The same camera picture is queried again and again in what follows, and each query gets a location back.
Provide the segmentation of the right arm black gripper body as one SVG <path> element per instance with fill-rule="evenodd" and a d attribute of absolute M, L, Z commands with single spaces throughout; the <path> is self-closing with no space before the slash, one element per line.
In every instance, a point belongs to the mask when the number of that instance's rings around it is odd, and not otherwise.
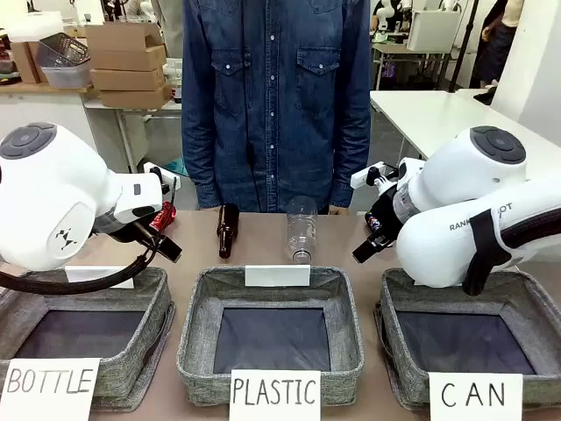
<path fill-rule="evenodd" d="M 396 216 L 393 204 L 395 193 L 396 188 L 381 193 L 369 211 L 369 227 L 372 234 L 383 235 L 393 242 L 401 230 L 401 221 Z"/>

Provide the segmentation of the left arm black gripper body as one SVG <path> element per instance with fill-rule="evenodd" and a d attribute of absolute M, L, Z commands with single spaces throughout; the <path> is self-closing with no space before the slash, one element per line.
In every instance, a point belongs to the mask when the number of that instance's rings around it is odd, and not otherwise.
<path fill-rule="evenodd" d="M 149 250 L 158 253 L 169 252 L 169 241 L 163 232 L 154 230 L 150 225 L 143 225 L 139 220 L 131 223 L 131 229 L 135 240 Z"/>

